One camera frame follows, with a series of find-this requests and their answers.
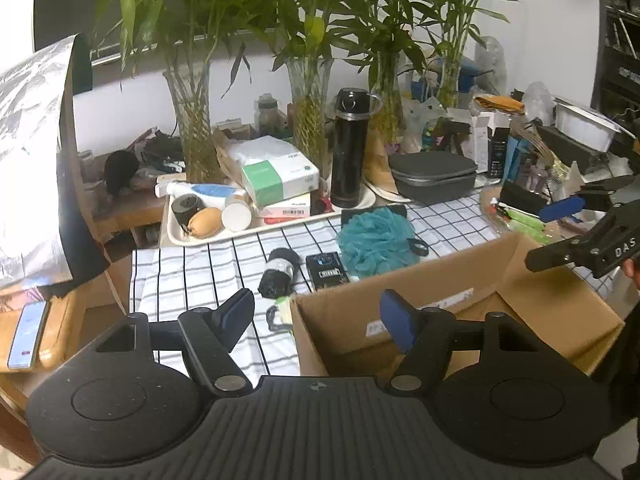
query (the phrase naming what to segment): hand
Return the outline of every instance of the hand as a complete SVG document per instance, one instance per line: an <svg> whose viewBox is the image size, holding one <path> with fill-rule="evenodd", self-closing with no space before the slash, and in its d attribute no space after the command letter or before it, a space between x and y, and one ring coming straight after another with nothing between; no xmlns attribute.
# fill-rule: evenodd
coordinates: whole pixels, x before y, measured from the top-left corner
<svg viewBox="0 0 640 480"><path fill-rule="evenodd" d="M625 273L626 277L631 278L640 290L640 268L635 266L633 260L625 260L622 263L622 272Z"/></svg>

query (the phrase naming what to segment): person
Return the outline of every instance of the person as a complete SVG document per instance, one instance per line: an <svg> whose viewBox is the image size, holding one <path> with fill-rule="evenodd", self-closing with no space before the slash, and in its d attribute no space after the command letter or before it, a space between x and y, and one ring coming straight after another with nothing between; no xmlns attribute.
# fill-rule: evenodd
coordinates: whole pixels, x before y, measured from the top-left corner
<svg viewBox="0 0 640 480"><path fill-rule="evenodd" d="M640 290L640 260L625 260L622 272ZM625 319L625 327L591 378L609 390L610 433L640 415L640 302ZM640 442L640 418L638 420ZM623 480L640 478L640 452L635 463L622 470Z"/></svg>
<svg viewBox="0 0 640 480"><path fill-rule="evenodd" d="M633 260L625 260L622 263L622 272L625 273L626 277L631 278L638 290L640 290L640 266L636 268Z"/></svg>

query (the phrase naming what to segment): screw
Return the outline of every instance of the screw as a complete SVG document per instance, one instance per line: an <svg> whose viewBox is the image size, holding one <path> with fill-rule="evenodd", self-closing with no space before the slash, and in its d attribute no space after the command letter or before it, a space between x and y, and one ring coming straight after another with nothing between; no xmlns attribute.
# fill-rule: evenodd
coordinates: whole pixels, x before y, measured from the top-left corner
<svg viewBox="0 0 640 480"><path fill-rule="evenodd" d="M218 377L213 384L217 389L223 392L236 392L244 388L246 381L237 375L223 375Z"/></svg>
<svg viewBox="0 0 640 480"><path fill-rule="evenodd" d="M391 379L391 386L401 392L412 392L422 386L422 381L412 375L398 375Z"/></svg>

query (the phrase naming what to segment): glass vase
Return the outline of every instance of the glass vase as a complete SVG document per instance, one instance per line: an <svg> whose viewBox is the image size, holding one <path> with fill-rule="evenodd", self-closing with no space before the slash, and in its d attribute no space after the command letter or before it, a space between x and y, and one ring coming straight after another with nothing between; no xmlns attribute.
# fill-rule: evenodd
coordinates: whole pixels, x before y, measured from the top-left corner
<svg viewBox="0 0 640 480"><path fill-rule="evenodd" d="M200 63L163 73L174 102L187 181L194 184L223 181L209 123L209 70L209 63Z"/></svg>
<svg viewBox="0 0 640 480"><path fill-rule="evenodd" d="M293 141L324 178L328 176L324 110L333 62L316 56L287 59L294 107Z"/></svg>
<svg viewBox="0 0 640 480"><path fill-rule="evenodd" d="M382 108L369 120L369 131L377 130L382 136L387 153L395 153L402 141L404 116L402 98L398 85L397 52L379 52L376 54L378 77L372 92L382 99Z"/></svg>
<svg viewBox="0 0 640 480"><path fill-rule="evenodd" d="M436 98L446 110L458 107L458 81L462 55L445 58L442 62L442 78Z"/></svg>

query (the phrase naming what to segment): das logo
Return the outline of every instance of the das logo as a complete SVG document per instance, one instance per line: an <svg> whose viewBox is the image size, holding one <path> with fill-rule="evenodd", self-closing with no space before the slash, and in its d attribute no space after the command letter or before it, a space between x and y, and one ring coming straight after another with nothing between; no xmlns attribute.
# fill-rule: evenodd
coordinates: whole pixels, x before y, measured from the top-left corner
<svg viewBox="0 0 640 480"><path fill-rule="evenodd" d="M626 253L629 249L636 246L636 239L629 238L628 244L622 244L622 247L616 247L616 257L619 258L624 253Z"/></svg>

